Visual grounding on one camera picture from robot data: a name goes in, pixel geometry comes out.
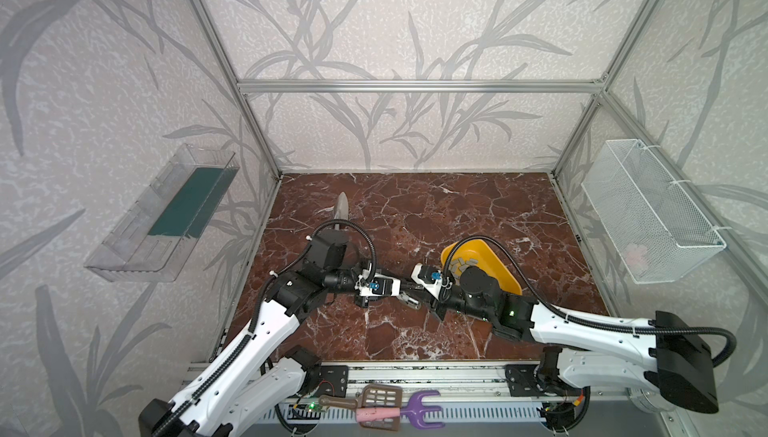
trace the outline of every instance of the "metal trowel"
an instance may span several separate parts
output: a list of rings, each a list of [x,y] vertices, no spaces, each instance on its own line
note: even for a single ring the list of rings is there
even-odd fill
[[[339,197],[336,199],[336,205],[333,206],[333,216],[331,218],[344,219],[345,221],[350,219],[350,202],[346,200],[346,194],[343,192],[340,193]],[[341,229],[341,226],[336,224],[333,228],[338,231]]]

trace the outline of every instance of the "black motor joint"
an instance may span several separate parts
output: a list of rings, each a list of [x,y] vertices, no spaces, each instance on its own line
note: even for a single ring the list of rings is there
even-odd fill
[[[492,325],[494,335],[513,342],[534,342],[530,329],[531,313],[538,301],[532,297],[504,292],[498,280],[479,267],[469,267],[461,276],[461,283],[441,290],[441,299],[431,299],[430,309],[440,319],[449,309]]]

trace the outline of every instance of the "transparent acrylic box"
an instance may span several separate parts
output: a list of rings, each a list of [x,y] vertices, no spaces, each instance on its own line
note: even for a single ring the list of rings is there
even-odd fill
[[[232,151],[182,144],[85,267],[111,282],[176,280],[240,169],[234,156]],[[205,185],[187,191],[198,169],[209,169]],[[194,198],[181,195],[183,190]]]
[[[674,282],[725,249],[680,182],[638,139],[606,141],[581,187],[636,283]]]

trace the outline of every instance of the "yellow tray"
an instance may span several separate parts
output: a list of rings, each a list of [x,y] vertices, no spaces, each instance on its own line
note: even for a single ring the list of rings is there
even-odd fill
[[[453,246],[455,245],[456,242],[452,243],[443,249],[440,253],[440,263],[443,266],[446,265],[448,254],[451,252],[451,249],[453,249]],[[509,272],[509,269],[504,266],[504,263],[502,263],[496,253],[491,250],[491,248],[485,243],[485,240],[470,240],[469,242],[462,245],[461,248],[459,248],[456,253],[453,254],[453,260],[455,262],[456,259],[459,258],[465,262],[470,259],[477,260],[475,265],[485,270],[485,273],[487,273],[489,276],[498,280],[498,286],[501,287],[502,290],[505,292],[522,295],[522,288],[520,287],[518,280],[512,276],[512,273]],[[460,276],[461,270],[459,270],[457,273],[454,273],[454,275]]]

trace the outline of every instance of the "black mounting plate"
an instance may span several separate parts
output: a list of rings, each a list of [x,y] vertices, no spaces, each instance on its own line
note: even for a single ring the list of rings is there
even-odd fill
[[[346,385],[350,376],[350,367],[347,365],[321,365],[320,386],[312,397],[332,395],[334,397],[346,397]]]
[[[552,394],[565,396],[578,394],[578,389],[570,392],[568,389],[547,389],[545,393],[536,383],[535,370],[538,364],[507,364],[504,375],[511,397],[548,397]]]

